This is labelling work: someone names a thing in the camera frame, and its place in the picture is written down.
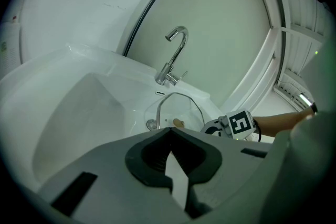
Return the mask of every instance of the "faucet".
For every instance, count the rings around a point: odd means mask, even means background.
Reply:
[[[169,62],[167,62],[161,72],[156,76],[155,81],[160,84],[164,85],[165,81],[168,80],[172,85],[176,85],[185,75],[187,75],[188,71],[184,73],[180,78],[176,77],[175,75],[172,74],[172,70],[174,68],[174,63],[176,62],[176,59],[182,52],[185,44],[187,43],[188,40],[188,30],[184,26],[177,26],[174,29],[172,29],[166,36],[165,38],[170,42],[172,41],[179,33],[182,33],[183,38],[181,41],[180,46],[174,53],[172,59],[170,59]]]

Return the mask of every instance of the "sink basin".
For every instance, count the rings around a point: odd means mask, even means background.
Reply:
[[[0,82],[0,136],[14,178],[36,191],[96,146],[149,131],[146,122],[156,119],[158,104],[171,92],[192,97],[205,122],[221,115],[207,93],[183,81],[160,86],[155,74],[129,58],[84,45],[14,70]],[[203,127],[195,104],[177,94],[161,107],[161,127],[173,126],[174,118],[188,129]]]

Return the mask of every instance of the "sink drain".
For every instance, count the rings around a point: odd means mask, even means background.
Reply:
[[[150,130],[150,131],[157,130],[157,128],[156,128],[156,120],[148,120],[146,125],[147,125],[148,130]]]

